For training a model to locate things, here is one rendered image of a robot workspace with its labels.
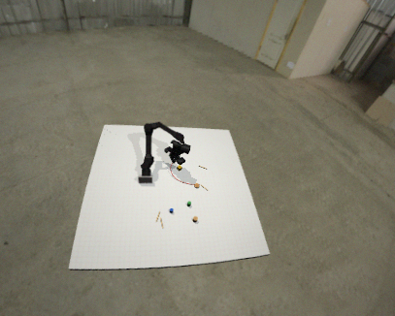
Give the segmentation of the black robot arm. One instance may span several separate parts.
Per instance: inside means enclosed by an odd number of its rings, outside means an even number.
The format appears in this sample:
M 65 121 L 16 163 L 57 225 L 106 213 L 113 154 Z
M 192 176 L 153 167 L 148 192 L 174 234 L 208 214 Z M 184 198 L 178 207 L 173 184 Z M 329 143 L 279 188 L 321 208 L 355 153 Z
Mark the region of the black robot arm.
M 153 129 L 161 128 L 167 133 L 171 134 L 177 141 L 172 140 L 171 143 L 173 144 L 173 150 L 180 151 L 179 156 L 181 154 L 188 154 L 190 151 L 191 145 L 184 143 L 184 135 L 176 132 L 169 127 L 165 126 L 161 122 L 145 124 L 144 131 L 146 134 L 146 156 L 144 159 L 144 163 L 141 165 L 142 169 L 142 176 L 151 176 L 151 166 L 154 164 L 154 157 L 152 157 L 152 133 Z

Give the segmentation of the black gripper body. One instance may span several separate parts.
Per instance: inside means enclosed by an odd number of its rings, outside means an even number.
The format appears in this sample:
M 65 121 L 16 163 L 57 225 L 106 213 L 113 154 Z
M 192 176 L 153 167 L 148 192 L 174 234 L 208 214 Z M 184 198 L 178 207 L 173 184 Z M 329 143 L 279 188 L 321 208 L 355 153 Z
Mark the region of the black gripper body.
M 171 146 L 168 146 L 168 147 L 166 147 L 166 148 L 164 149 L 164 152 L 168 153 L 168 151 L 170 152 L 170 153 L 169 153 L 170 156 L 171 156 L 171 157 L 173 156 L 173 157 L 177 160 L 177 163 L 178 163 L 179 165 L 181 165 L 181 164 L 183 164 L 183 163 L 185 162 L 185 159 L 182 158 L 182 157 L 180 158 L 180 156 L 179 156 L 179 153 L 180 153 L 181 150 L 175 151 L 175 150 L 173 150 L 173 148 L 172 148 Z

